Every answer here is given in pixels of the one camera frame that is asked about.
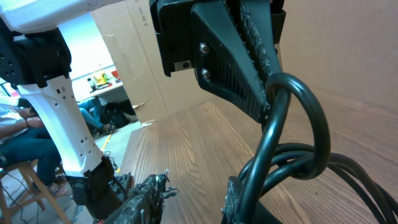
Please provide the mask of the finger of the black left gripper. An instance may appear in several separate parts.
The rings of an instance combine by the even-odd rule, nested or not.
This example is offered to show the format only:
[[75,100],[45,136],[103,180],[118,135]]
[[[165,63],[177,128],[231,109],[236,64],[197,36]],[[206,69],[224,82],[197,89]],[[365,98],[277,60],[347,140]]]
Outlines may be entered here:
[[265,123],[263,83],[222,1],[202,1],[190,11],[195,75],[200,86]]
[[281,72],[274,47],[271,2],[266,0],[225,0],[227,12],[243,41],[258,76],[266,81]]

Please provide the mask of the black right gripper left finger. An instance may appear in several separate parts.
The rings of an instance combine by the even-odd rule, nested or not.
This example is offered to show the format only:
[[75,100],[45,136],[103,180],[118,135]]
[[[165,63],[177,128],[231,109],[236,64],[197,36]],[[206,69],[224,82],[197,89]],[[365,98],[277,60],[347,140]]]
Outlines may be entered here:
[[178,195],[178,188],[167,186],[169,170],[151,174],[142,183],[129,190],[127,200],[107,219],[104,224],[159,224],[165,207],[165,200]]

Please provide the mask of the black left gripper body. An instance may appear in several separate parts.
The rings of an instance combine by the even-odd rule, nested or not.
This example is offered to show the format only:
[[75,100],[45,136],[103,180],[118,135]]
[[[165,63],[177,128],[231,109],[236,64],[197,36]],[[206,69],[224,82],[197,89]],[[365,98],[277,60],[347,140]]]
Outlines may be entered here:
[[[191,61],[192,53],[192,23],[190,14],[192,8],[198,3],[213,2],[201,0],[151,0],[149,1],[155,34],[159,46],[162,66],[167,77],[173,72],[187,70],[188,67],[176,67],[176,63]],[[212,9],[218,14],[226,11],[236,27],[244,44],[249,44],[249,34],[243,34],[243,21],[240,20],[239,8],[245,1],[220,1],[224,4],[222,9]],[[283,0],[269,1],[271,29],[273,44],[279,44],[284,26],[286,11]]]

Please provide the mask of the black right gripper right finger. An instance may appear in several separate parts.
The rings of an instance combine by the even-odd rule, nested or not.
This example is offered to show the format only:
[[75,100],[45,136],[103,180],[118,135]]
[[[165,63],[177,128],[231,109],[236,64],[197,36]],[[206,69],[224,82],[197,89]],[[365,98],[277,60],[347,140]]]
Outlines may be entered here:
[[[242,188],[243,184],[236,176],[229,176],[225,203],[221,209],[223,214],[221,224],[236,223],[234,218]],[[280,221],[261,202],[257,204],[252,222],[253,224],[280,224]]]

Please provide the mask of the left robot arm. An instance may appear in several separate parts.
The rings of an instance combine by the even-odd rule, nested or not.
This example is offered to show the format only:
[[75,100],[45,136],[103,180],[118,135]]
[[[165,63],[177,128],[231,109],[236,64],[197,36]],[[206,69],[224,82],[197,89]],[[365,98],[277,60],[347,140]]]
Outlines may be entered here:
[[[63,160],[75,202],[105,223],[159,223],[172,191],[167,174],[111,188],[111,163],[88,137],[73,96],[72,61],[61,22],[107,1],[2,1],[1,77],[42,118]],[[199,86],[260,124],[271,116],[269,76],[281,70],[275,44],[282,1],[151,1],[164,73],[193,68]]]

